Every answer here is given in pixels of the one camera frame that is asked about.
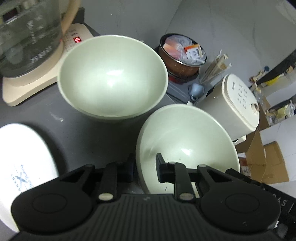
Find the white bakery print plate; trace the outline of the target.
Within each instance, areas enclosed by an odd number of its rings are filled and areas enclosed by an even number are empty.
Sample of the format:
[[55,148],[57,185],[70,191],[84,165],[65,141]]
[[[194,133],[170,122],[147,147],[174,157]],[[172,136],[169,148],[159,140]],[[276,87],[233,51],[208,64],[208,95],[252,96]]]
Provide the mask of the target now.
[[21,193],[59,176],[43,138],[32,128],[10,123],[1,127],[1,221],[19,232],[11,205]]

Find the pale green bowl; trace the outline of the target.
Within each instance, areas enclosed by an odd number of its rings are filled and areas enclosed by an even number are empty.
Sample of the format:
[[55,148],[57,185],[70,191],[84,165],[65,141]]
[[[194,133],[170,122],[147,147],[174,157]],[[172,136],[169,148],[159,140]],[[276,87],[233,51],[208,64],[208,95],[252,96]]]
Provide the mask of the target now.
[[57,77],[63,99],[103,121],[135,118],[153,109],[168,88],[168,71],[154,49],[131,37],[101,35],[65,56]]
[[171,194],[173,185],[159,183],[156,154],[165,162],[195,169],[205,164],[221,172],[240,170],[234,144],[226,130],[203,110],[171,104],[156,110],[142,126],[136,147],[139,182],[147,194]]

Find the brown cardboard box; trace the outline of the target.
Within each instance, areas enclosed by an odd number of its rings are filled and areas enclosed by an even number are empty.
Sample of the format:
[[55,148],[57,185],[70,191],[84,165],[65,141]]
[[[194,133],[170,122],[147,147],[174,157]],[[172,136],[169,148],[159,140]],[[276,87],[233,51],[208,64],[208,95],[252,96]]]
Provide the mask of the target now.
[[248,134],[246,140],[235,148],[243,175],[265,184],[290,180],[278,143],[263,145],[259,131]]

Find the white air fryer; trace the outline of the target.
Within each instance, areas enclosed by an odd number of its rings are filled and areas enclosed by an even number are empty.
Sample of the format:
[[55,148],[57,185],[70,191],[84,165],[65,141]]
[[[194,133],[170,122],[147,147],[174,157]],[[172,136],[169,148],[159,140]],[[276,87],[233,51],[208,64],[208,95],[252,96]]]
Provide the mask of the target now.
[[259,125],[258,102],[234,74],[224,76],[195,106],[214,117],[233,141],[254,132]]

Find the small light blue cup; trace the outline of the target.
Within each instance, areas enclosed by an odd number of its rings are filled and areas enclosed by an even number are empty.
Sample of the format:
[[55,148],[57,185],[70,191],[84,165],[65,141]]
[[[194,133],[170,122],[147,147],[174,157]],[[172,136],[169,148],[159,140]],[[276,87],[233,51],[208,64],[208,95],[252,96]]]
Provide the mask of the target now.
[[203,85],[197,83],[191,84],[188,88],[188,94],[190,96],[190,99],[192,101],[196,101],[204,94],[204,90],[205,88],[203,87]]

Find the bundle of wooden chopsticks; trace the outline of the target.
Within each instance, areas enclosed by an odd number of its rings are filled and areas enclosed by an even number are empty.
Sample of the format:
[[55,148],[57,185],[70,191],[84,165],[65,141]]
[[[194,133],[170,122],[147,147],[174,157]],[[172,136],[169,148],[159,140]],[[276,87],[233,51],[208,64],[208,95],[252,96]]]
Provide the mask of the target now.
[[204,72],[204,75],[199,79],[199,83],[201,85],[206,85],[210,83],[218,75],[231,68],[231,63],[225,63],[225,61],[228,60],[228,58],[228,55],[223,54],[222,50],[220,50],[215,60],[212,61],[207,70]]

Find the brown pot with packets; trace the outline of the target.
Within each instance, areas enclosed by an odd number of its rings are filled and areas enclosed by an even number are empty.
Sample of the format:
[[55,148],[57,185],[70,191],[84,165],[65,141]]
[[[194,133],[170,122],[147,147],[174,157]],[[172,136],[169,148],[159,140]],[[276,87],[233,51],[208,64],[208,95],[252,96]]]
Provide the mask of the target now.
[[181,79],[189,79],[199,74],[207,61],[207,54],[199,43],[176,33],[160,38],[158,54],[169,73]]

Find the glass electric kettle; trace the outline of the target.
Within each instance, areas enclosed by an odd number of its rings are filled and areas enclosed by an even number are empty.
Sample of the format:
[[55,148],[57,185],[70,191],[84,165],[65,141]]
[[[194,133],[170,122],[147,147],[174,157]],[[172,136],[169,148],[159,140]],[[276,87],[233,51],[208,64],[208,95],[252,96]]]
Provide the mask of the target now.
[[42,65],[60,45],[80,1],[1,1],[1,76],[19,77]]

